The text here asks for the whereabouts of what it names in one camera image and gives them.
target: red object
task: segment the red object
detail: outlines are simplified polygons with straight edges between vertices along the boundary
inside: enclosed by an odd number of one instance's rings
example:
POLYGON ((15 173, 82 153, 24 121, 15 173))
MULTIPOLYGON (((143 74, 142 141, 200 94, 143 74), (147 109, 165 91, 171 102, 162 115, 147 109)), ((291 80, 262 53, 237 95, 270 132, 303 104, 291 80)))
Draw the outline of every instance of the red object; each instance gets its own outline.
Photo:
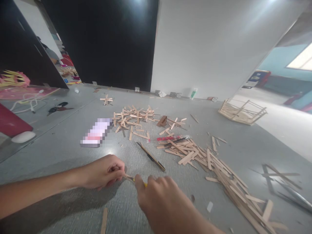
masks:
POLYGON ((177 136, 177 137, 173 137, 173 136, 170 136, 170 137, 160 137, 160 138, 157 138, 157 141, 161 141, 161 140, 173 140, 173 139, 179 139, 180 136, 177 136))
POLYGON ((12 138, 32 130, 28 123, 0 103, 0 132, 12 138))
POLYGON ((288 99, 286 102, 284 102, 284 105, 291 105, 295 100, 299 99, 302 97, 302 93, 296 94, 293 97, 291 97, 290 99, 288 99))
POLYGON ((266 75, 265 75, 265 77, 263 77, 259 82, 258 82, 258 84, 256 85, 256 87, 263 87, 265 84, 266 84, 266 82, 269 80, 269 76, 271 75, 271 72, 269 71, 266 75))
POLYGON ((304 111, 304 112, 308 112, 310 110, 312 110, 312 102, 301 109, 301 111, 304 111))

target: wrist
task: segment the wrist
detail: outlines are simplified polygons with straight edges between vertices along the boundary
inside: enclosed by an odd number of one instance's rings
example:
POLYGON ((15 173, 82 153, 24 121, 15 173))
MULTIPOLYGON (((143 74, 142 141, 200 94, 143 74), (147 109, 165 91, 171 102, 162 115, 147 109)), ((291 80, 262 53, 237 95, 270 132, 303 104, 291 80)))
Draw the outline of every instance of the wrist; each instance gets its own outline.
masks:
POLYGON ((63 172, 64 173, 64 183, 66 189, 72 189, 76 187, 82 187, 81 186, 81 179, 79 178, 79 173, 77 171, 77 168, 68 170, 63 172))

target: white bottle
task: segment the white bottle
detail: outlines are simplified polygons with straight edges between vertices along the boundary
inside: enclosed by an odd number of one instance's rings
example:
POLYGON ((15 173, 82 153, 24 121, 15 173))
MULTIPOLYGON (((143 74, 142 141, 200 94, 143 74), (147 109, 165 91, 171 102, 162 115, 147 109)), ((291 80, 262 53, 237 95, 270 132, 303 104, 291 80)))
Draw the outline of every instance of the white bottle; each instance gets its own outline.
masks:
POLYGON ((194 99, 194 96, 197 93, 197 90, 198 90, 198 88, 193 89, 193 92, 192 92, 191 97, 190 97, 191 100, 194 99))

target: blue wall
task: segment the blue wall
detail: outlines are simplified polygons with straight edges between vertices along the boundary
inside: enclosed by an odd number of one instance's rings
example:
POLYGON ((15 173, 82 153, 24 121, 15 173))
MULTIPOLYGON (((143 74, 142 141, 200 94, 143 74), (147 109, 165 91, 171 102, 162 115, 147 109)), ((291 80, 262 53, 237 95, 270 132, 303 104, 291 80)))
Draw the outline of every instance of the blue wall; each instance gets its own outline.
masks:
POLYGON ((272 75, 284 76, 298 80, 312 81, 312 72, 286 68, 307 45, 275 47, 259 66, 259 70, 270 71, 272 75))

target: black panel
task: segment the black panel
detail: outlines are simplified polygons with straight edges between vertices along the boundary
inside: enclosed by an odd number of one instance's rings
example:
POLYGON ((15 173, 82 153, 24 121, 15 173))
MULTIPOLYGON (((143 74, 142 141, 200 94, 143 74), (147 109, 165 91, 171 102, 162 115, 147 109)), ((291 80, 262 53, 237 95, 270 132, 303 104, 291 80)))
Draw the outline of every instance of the black panel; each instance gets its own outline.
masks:
POLYGON ((150 91, 158 0, 42 0, 81 80, 150 91))
POLYGON ((68 88, 13 0, 0 1, 0 70, 21 71, 31 84, 68 88))

